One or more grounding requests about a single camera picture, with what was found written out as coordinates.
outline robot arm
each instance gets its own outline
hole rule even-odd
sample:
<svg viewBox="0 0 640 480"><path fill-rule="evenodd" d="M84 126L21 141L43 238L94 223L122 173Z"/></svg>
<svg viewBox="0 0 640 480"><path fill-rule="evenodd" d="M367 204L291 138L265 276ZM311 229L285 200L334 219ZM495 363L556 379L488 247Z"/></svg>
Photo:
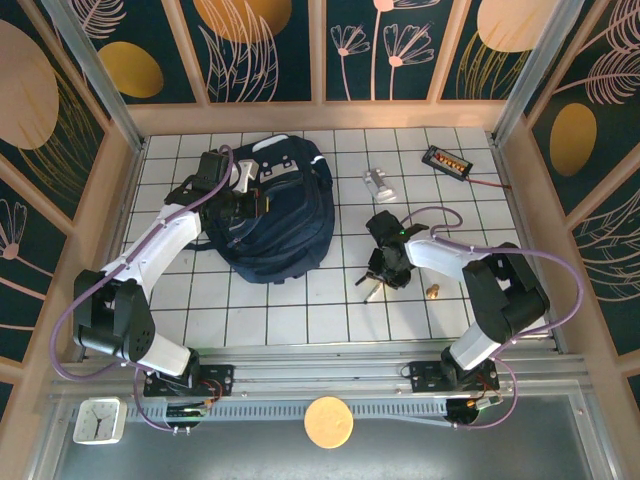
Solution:
<svg viewBox="0 0 640 480"><path fill-rule="evenodd" d="M454 389L463 386L464 379L473 379L496 349L549 309L540 282L518 253L464 251L437 242L424 225L405 229L387 211L369 220L367 229L378 248L365 277L403 288L411 280L411 270L421 267L465 282L476 321L442 352L442 371ZM501 247L517 248L508 243Z"/></svg>
<svg viewBox="0 0 640 480"><path fill-rule="evenodd" d="M76 309L73 336L78 345L147 367L178 387L188 389L198 384L197 352L156 332L149 301L162 273L200 235L203 224L211 221L212 215L248 218L268 211L268 198L248 190L249 179L255 179L258 166L247 159L234 163L229 183L216 197L172 218L185 206L209 194L221 182L227 165L227 158L217 152L204 153L198 173L167 196L166 205L140 239L100 272L85 270L78 275L76 298L121 269ZM158 225L162 229L150 237L149 233Z"/></svg>

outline clock face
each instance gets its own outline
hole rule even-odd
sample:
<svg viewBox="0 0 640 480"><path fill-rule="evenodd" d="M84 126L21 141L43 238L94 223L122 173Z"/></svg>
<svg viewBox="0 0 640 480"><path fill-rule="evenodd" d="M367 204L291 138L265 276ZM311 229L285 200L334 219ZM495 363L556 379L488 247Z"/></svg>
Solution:
<svg viewBox="0 0 640 480"><path fill-rule="evenodd" d="M94 400L83 402L78 413L74 436L81 441L105 441L114 435L118 419L118 401Z"/></svg>

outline cable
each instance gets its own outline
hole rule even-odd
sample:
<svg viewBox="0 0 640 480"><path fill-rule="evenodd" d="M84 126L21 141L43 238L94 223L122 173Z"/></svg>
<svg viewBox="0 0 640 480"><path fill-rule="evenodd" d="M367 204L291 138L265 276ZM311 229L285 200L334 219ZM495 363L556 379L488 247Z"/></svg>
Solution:
<svg viewBox="0 0 640 480"><path fill-rule="evenodd" d="M476 180L475 178L467 177L467 182L477 183L479 185L487 185L489 187L504 188L505 190L511 190L511 185L505 185L504 183L485 182L484 180Z"/></svg>
<svg viewBox="0 0 640 480"><path fill-rule="evenodd" d="M516 341L520 338L522 338L525 335L531 335L534 333L541 333L541 332L548 332L554 328L557 328L563 324L565 324L566 322L568 322L569 320L571 320L571 318L573 318L573 316L578 312L578 310L580 309L580 306L582 305L582 301L584 299L584 292L585 292L585 286L584 286L584 282L582 280L582 277L580 276L580 274L578 273L578 271L573 267L573 265L571 265L569 262L567 262L566 260L564 260L563 258L560 258L556 255L553 255L551 253L547 253L547 252L542 252L540 250L532 250L532 249L527 249L527 248L500 248L500 247L480 247L480 246L474 246L474 245L464 245L461 243L458 243L454 240L448 239L448 238L443 238L440 237L438 235L436 235L436 232L438 230L442 230L445 228L449 228L449 229L453 229L453 228L458 228L462 225L463 223L463 219L460 216L460 214L450 208L444 207L444 206L430 206L430 207L423 207L423 208L419 208L418 210L416 210L415 212L409 214L407 217L405 217L402 220L402 223L406 222L407 220L409 220L411 217L413 217L414 215L420 213L420 212L424 212L427 210L442 210L445 212L449 212L452 213L457 219L458 219L458 223L455 225L449 225L449 224L438 224L438 225L434 225L433 227L431 227L431 230L429 231L431 238L435 241L440 243L441 245L445 245L448 246L450 248L454 248L456 250L459 250L461 252L464 253L486 253L486 254L513 254L513 253L519 253L521 255L530 255L530 256L535 256L535 257L540 257L540 258L546 258L547 260L551 260L555 263L558 263L559 265L563 266L565 269L567 269L569 271L569 273L573 276L574 280L576 281L576 286L577 286L577 293L576 293L576 300L573 304L573 306L571 307L571 309L569 310L569 312L562 317L560 320L556 320L555 322L551 322L548 325L543 325L542 327L537 327L537 328L533 328L531 330L525 330L522 331L520 333L515 334L513 337L511 337L510 341L507 343L504 343L503 345L499 346L489 357L490 359L492 359L494 362L499 363L500 365L502 365L511 375L511 378L513 380L513 402L511 404L511 407L509 408L509 410L507 411L507 413L502 416L500 419L488 423L486 425L466 425L466 426L460 426L460 428L464 428L466 430L478 430L478 429L485 429L485 428L491 428L491 427L495 427L496 425L501 424L502 422L504 422L507 418L509 418L509 416L513 413L513 410L516 408L516 404L518 403L518 385L517 385L517 380L516 380L516 375L515 372L511 369L511 367L509 367L509 365L507 365L505 362L503 362L501 359L497 358L498 355L500 353L502 353L502 351L507 348L510 344L514 344L516 343Z"/></svg>
<svg viewBox="0 0 640 480"><path fill-rule="evenodd" d="M206 202L209 199L211 199L215 194L217 194L222 189L222 187L224 187L224 185L226 185L226 183L229 181L229 178L231 177L231 171L233 169L233 150L228 145L222 145L220 147L219 151L221 153L226 153L227 156L229 157L229 164L227 166L227 170L226 170L226 172L224 174L224 177L220 181L220 183L218 183L218 185L216 185L215 188L213 190L211 190L209 193L207 193L204 197L202 197L202 198L196 200L195 202L192 202L190 205L187 205L186 207L183 207L180 210L172 213L166 219L164 219L164 221L162 223L159 223L158 225L156 225L149 232L149 234L140 241L139 245L125 259L125 261L124 261L124 263L122 265L119 265L118 267L116 267L113 270L113 272L111 272L110 274L106 275L98 283L96 283L91 288L89 288L88 290L83 292L78 298L76 298L71 303L71 305L69 305L67 307L67 309L64 312L62 312L62 315L60 315L60 317L56 321L55 325L53 326L53 330L51 332L51 337L49 338L49 359L51 360L51 364L53 365L53 369L58 373L58 375L60 375L61 377L65 378L67 380L71 380L71 381L87 382L87 381L90 381L90 380L93 380L93 379L97 378L98 376L108 372L109 370L114 369L115 367L117 367L118 365L120 365L122 363L122 362L113 362L110 365L107 365L106 367L98 370L97 372L91 373L89 375L74 375L73 373L67 371L62 366L62 363L60 363L60 360L58 359L58 355L56 354L56 344L57 344L57 340L58 340L58 335L60 335L60 330L62 330L62 325L71 316L71 313L73 313L73 311L76 308L78 308L78 306L82 302L84 302L86 299L90 298L94 293L96 293L98 290L100 290L102 287L104 287L107 283L109 283L116 276L118 276L118 274L120 274L120 272L122 272L125 268L127 268L128 265L130 265L131 262L133 262L136 259L136 257L140 254L140 252L149 244L149 242L151 242L151 240L153 240L153 238L161 230L163 230L165 228L165 226L167 224L171 223L173 220L175 220L176 218L178 218L179 216L181 216L185 212L191 211L191 210L199 207L204 202ZM144 367L142 365L136 365L136 367L138 369L146 369L146 367Z"/></svg>
<svg viewBox="0 0 640 480"><path fill-rule="evenodd" d="M173 428L169 427L168 425L164 426L154 422L149 417L147 417L147 415L144 413L144 410L142 409L142 404L140 403L140 393L138 392L138 374L139 373L140 373L140 369L136 368L136 373L133 374L133 401L136 403L136 408L138 409L138 413L140 414L142 419L145 421L145 423L150 427L153 427L156 430L161 430L163 432L173 433L174 432Z"/></svg>
<svg viewBox="0 0 640 480"><path fill-rule="evenodd" d="M483 430L485 428L495 427L497 425L500 425L507 418L509 418L513 413L513 411L516 409L516 405L518 404L518 381L516 380L516 373L513 371L513 369L509 365L507 365L505 362L503 362L499 358L494 357L493 361L502 365L507 370L507 372L509 372L509 375L511 375L511 380L513 380L513 401L511 402L511 406L509 407L509 410L507 410L507 413L505 413L498 420L495 420L491 423L486 423L484 425L457 425L456 424L454 425L454 427L461 428L463 430Z"/></svg>

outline white tile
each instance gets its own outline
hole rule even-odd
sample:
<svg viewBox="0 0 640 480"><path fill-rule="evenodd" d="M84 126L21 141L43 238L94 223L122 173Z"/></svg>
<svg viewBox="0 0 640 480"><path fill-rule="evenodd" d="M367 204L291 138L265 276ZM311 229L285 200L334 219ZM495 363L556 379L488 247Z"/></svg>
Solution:
<svg viewBox="0 0 640 480"><path fill-rule="evenodd" d="M459 338L469 328L463 300L427 300L433 338Z"/></svg>
<svg viewBox="0 0 640 480"><path fill-rule="evenodd" d="M156 333L178 345L184 341L184 328L187 323L186 310L153 312L153 323Z"/></svg>
<svg viewBox="0 0 640 480"><path fill-rule="evenodd" d="M409 202L439 202L440 192L435 175L424 177L404 177Z"/></svg>
<svg viewBox="0 0 640 480"><path fill-rule="evenodd" d="M227 310L189 310L185 345L191 348L224 347Z"/></svg>
<svg viewBox="0 0 640 480"><path fill-rule="evenodd" d="M173 174L173 183L182 183L189 175L195 175L198 173L199 165L200 157L179 158L176 162L176 171Z"/></svg>
<svg viewBox="0 0 640 480"><path fill-rule="evenodd" d="M318 150L322 153L336 151L335 141L333 140L333 130L305 130L304 138L315 143Z"/></svg>
<svg viewBox="0 0 640 480"><path fill-rule="evenodd" d="M387 309L383 303L352 304L349 312L349 337L352 342L389 340Z"/></svg>
<svg viewBox="0 0 640 480"><path fill-rule="evenodd" d="M254 142L259 142L265 138L269 138L273 135L272 132L251 132L242 134L242 145L249 145Z"/></svg>
<svg viewBox="0 0 640 480"><path fill-rule="evenodd" d="M171 185L140 185L134 212L159 212L164 199L171 191Z"/></svg>
<svg viewBox="0 0 640 480"><path fill-rule="evenodd" d="M266 283L249 283L237 273L231 274L229 307L261 307L266 304Z"/></svg>
<svg viewBox="0 0 640 480"><path fill-rule="evenodd" d="M231 308L227 320L227 347L265 345L267 309Z"/></svg>
<svg viewBox="0 0 640 480"><path fill-rule="evenodd" d="M342 237L345 267L366 267L376 242L371 235L345 235Z"/></svg>
<svg viewBox="0 0 640 480"><path fill-rule="evenodd" d="M309 306L309 343L349 341L346 305Z"/></svg>
<svg viewBox="0 0 640 480"><path fill-rule="evenodd" d="M210 150L218 150L222 145L229 145L231 148L238 148L242 145L241 133L214 133L211 135Z"/></svg>
<svg viewBox="0 0 640 480"><path fill-rule="evenodd" d="M504 242L511 242L514 245L522 246L518 232L515 230L488 230L485 232L489 245L497 247Z"/></svg>
<svg viewBox="0 0 640 480"><path fill-rule="evenodd" d="M158 212L144 212L131 214L131 221L129 222L129 232L127 233L127 242L132 243L138 240L147 228L158 217Z"/></svg>
<svg viewBox="0 0 640 480"><path fill-rule="evenodd" d="M329 171L331 172L331 178L335 179L338 176L338 168L336 167L336 154L325 153L324 158L327 161L327 165L329 166Z"/></svg>
<svg viewBox="0 0 640 480"><path fill-rule="evenodd" d="M427 312L424 301L389 302L389 325L391 340L414 340L430 338Z"/></svg>
<svg viewBox="0 0 640 480"><path fill-rule="evenodd" d="M454 128L427 128L429 145L435 145L443 150L460 148Z"/></svg>
<svg viewBox="0 0 640 480"><path fill-rule="evenodd" d="M216 250L203 250L196 252L196 273L228 272L231 267Z"/></svg>
<svg viewBox="0 0 640 480"><path fill-rule="evenodd" d="M474 202L456 202L448 205L445 204L445 207L455 210L462 217L463 223L458 230L482 230L480 217L478 216L478 210ZM458 219L448 212L445 213L445 217L449 225L458 223Z"/></svg>
<svg viewBox="0 0 640 480"><path fill-rule="evenodd" d="M362 178L339 178L340 205L369 205L373 197Z"/></svg>
<svg viewBox="0 0 640 480"><path fill-rule="evenodd" d="M497 173L472 175L470 178L471 180L491 182L498 185L502 183ZM476 200L504 200L506 198L504 188L481 185L478 183L469 183L469 185L471 185L471 188L473 189L473 195Z"/></svg>
<svg viewBox="0 0 640 480"><path fill-rule="evenodd" d="M371 290L378 282L371 278L365 279L360 285L356 286L356 282L367 273L366 268L345 268L344 278L347 284L347 301L349 303L362 303L367 298ZM380 289L378 293L369 300L369 303L384 302L384 289Z"/></svg>
<svg viewBox="0 0 640 480"><path fill-rule="evenodd" d="M329 244L326 257L320 262L320 268L342 267L342 237L334 235Z"/></svg>
<svg viewBox="0 0 640 480"><path fill-rule="evenodd" d="M411 270L411 281L404 288L394 289L385 285L385 296L387 302L400 302L407 300L424 300L420 272L417 269Z"/></svg>
<svg viewBox="0 0 640 480"><path fill-rule="evenodd" d="M341 268L307 272L307 302L344 303L344 275Z"/></svg>
<svg viewBox="0 0 640 480"><path fill-rule="evenodd" d="M461 182L448 175L437 175L438 188L443 202L458 202L473 200L469 182Z"/></svg>
<svg viewBox="0 0 640 480"><path fill-rule="evenodd" d="M191 273L193 272L193 261L196 252L193 250L182 250L176 258L169 264L165 273Z"/></svg>
<svg viewBox="0 0 640 480"><path fill-rule="evenodd" d="M173 181L173 169L175 167L176 161L173 158L144 162L140 185L149 183L171 183Z"/></svg>
<svg viewBox="0 0 640 480"><path fill-rule="evenodd" d="M436 170L429 165L422 163L425 152L408 151L400 152L400 163L404 175L435 175Z"/></svg>
<svg viewBox="0 0 640 480"><path fill-rule="evenodd" d="M396 217L399 222L402 222L402 219L409 215L409 207L406 203L374 204L373 208L376 214L384 210L388 211L391 215Z"/></svg>
<svg viewBox="0 0 640 480"><path fill-rule="evenodd" d="M340 207L342 234L369 233L366 223L373 217L373 205L351 205Z"/></svg>
<svg viewBox="0 0 640 480"><path fill-rule="evenodd" d="M269 306L271 305L306 305L306 277L287 278L282 285L269 285Z"/></svg>
<svg viewBox="0 0 640 480"><path fill-rule="evenodd" d="M379 168L387 176L402 175L398 152L369 152L369 168Z"/></svg>
<svg viewBox="0 0 640 480"><path fill-rule="evenodd" d="M334 194L333 202L335 203L335 213L334 213L334 224L333 224L333 234L340 235L342 233L342 222L340 221L340 207L338 206L338 197Z"/></svg>
<svg viewBox="0 0 640 480"><path fill-rule="evenodd" d="M365 130L367 150L369 152L398 151L396 133L393 128L376 128Z"/></svg>
<svg viewBox="0 0 640 480"><path fill-rule="evenodd" d="M228 273L196 273L193 276L189 308L226 307L228 295Z"/></svg>
<svg viewBox="0 0 640 480"><path fill-rule="evenodd" d="M307 343L307 307L269 307L268 345Z"/></svg>
<svg viewBox="0 0 640 480"><path fill-rule="evenodd" d="M391 188L395 190L396 198L394 198L389 202L381 203L380 205L389 205L393 203L407 203L407 192L404 188L403 177L387 177L386 183L387 185L389 185Z"/></svg>
<svg viewBox="0 0 640 480"><path fill-rule="evenodd" d="M367 163L367 153L337 153L336 164L338 165L338 177L359 177L363 172L369 170Z"/></svg>
<svg viewBox="0 0 640 480"><path fill-rule="evenodd" d="M485 229L515 228L511 210L506 201L478 202L478 210Z"/></svg>
<svg viewBox="0 0 640 480"><path fill-rule="evenodd" d="M153 287L151 310L186 309L189 306L189 290L191 275L162 275Z"/></svg>
<svg viewBox="0 0 640 480"><path fill-rule="evenodd" d="M396 128L399 150L421 150L423 153L429 148L424 128Z"/></svg>
<svg viewBox="0 0 640 480"><path fill-rule="evenodd" d="M364 130L336 130L336 152L366 152Z"/></svg>
<svg viewBox="0 0 640 480"><path fill-rule="evenodd" d="M497 171L491 150L487 148L462 150L462 158L473 163L471 175L478 173L495 173Z"/></svg>
<svg viewBox="0 0 640 480"><path fill-rule="evenodd" d="M456 128L460 148L489 148L487 133L482 128Z"/></svg>
<svg viewBox="0 0 640 480"><path fill-rule="evenodd" d="M484 247L487 245L487 241L484 237L484 232L482 230L474 230L474 231L461 231L461 230L451 230L449 234L446 232L440 233L440 235L444 237L450 237L459 242L464 242L467 245L480 245Z"/></svg>
<svg viewBox="0 0 640 480"><path fill-rule="evenodd" d="M411 213L418 212L418 210L427 207L441 207L440 203L410 203L409 211ZM415 213L411 217L410 224L415 225L416 223L421 223L422 225L426 225L431 228L434 225L444 223L444 212L439 208L432 208L431 210L425 210L418 213Z"/></svg>
<svg viewBox="0 0 640 480"><path fill-rule="evenodd" d="M180 135L154 135L149 140L147 158L176 158Z"/></svg>
<svg viewBox="0 0 640 480"><path fill-rule="evenodd" d="M211 145L211 134L203 135L183 135L180 140L179 157L200 157L204 152L209 151Z"/></svg>
<svg viewBox="0 0 640 480"><path fill-rule="evenodd" d="M448 277L447 275L443 275L442 273L429 268L421 268L420 276L422 277L422 286L425 291L423 298L426 298L427 289L431 288L433 285L438 285L440 287L438 289L438 300L462 298L462 284L455 278Z"/></svg>

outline white plastic part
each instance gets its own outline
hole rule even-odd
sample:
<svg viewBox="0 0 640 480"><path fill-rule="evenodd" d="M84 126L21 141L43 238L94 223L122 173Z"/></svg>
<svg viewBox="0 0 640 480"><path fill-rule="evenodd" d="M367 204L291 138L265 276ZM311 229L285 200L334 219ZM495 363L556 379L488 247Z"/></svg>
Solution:
<svg viewBox="0 0 640 480"><path fill-rule="evenodd" d="M405 248L412 265L430 268L448 277L455 278L459 282L464 281L462 269L467 263L487 256L486 253L461 252L455 248L437 243L426 230L413 236L407 242Z"/></svg>
<svg viewBox="0 0 640 480"><path fill-rule="evenodd" d="M162 207L156 220L146 232L122 255L103 268L105 274L109 274L119 265L126 263L126 258L140 245L149 232L174 212L183 208L182 205L172 204ZM134 279L142 286L147 300L151 298L151 290L164 273L169 264L176 258L182 249L191 241L198 238L202 227L200 215L197 212L185 212L178 218L164 226L149 244L144 247L131 265L116 275L115 280L122 282Z"/></svg>
<svg viewBox="0 0 640 480"><path fill-rule="evenodd" d="M499 343L487 337L474 322L458 340L451 345L451 356L463 370L471 370L491 355Z"/></svg>
<svg viewBox="0 0 640 480"><path fill-rule="evenodd" d="M362 174L362 179L371 196L378 203L388 203L397 197L395 189L386 177L387 174L379 168L372 168Z"/></svg>
<svg viewBox="0 0 640 480"><path fill-rule="evenodd" d="M179 377L187 368L189 356L187 347L173 343L156 332L149 351L138 360L138 363L166 375Z"/></svg>

